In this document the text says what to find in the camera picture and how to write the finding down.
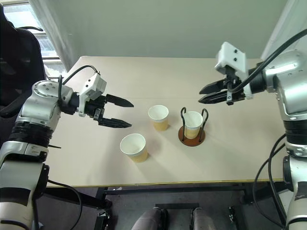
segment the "beige table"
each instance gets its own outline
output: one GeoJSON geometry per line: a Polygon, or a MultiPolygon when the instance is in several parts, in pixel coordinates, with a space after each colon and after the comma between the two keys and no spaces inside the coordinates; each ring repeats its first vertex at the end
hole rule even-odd
{"type": "MultiPolygon", "coordinates": [[[[259,62],[249,61],[250,67],[259,62]]],[[[172,184],[196,182],[250,182],[270,150],[284,133],[274,94],[256,94],[228,106],[198,103],[200,89],[223,78],[208,58],[81,57],[78,67],[94,65],[107,81],[106,92],[128,99],[134,108],[106,104],[105,117],[125,120],[126,129],[98,126],[93,119],[62,114],[50,144],[49,178],[72,186],[172,184]],[[157,132],[148,109],[163,104],[169,109],[169,128],[157,132]],[[207,108],[206,139],[197,147],[183,145],[177,132],[182,126],[180,109],[207,108]],[[120,152],[121,139],[130,133],[145,136],[150,157],[134,163],[120,152]]],[[[79,92],[93,70],[76,74],[67,85],[79,92]]],[[[272,174],[282,178],[282,158],[274,157],[272,174]]],[[[260,179],[267,180],[267,168],[260,179]]]]}

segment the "brown coaster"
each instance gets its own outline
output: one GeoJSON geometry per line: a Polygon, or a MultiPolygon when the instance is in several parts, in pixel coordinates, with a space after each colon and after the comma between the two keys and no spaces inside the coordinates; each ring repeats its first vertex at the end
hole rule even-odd
{"type": "Polygon", "coordinates": [[[186,146],[190,146],[190,147],[200,145],[205,140],[205,137],[206,137],[205,131],[202,130],[202,129],[200,129],[197,137],[195,137],[194,139],[188,139],[188,138],[184,137],[184,140],[182,141],[182,134],[183,134],[183,126],[178,131],[178,138],[179,138],[179,140],[181,141],[182,144],[184,144],[186,146]]]}

